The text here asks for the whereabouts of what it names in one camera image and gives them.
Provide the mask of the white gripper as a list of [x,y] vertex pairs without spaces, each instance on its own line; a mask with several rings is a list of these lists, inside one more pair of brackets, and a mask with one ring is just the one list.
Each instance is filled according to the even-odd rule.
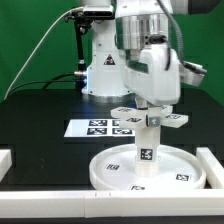
[[139,110],[148,108],[148,127],[159,127],[161,108],[157,106],[176,104],[180,98],[177,53],[173,49],[168,50],[166,44],[153,44],[140,51],[138,61],[127,61],[125,68],[123,82],[136,94],[136,107]]

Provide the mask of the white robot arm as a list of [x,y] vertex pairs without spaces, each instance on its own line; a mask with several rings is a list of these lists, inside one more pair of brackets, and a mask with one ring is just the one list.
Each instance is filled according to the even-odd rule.
[[180,84],[198,86],[206,71],[184,59],[175,14],[207,14],[221,0],[83,0],[93,26],[92,62],[84,92],[96,99],[136,95],[132,119],[161,124],[164,105],[180,98]]

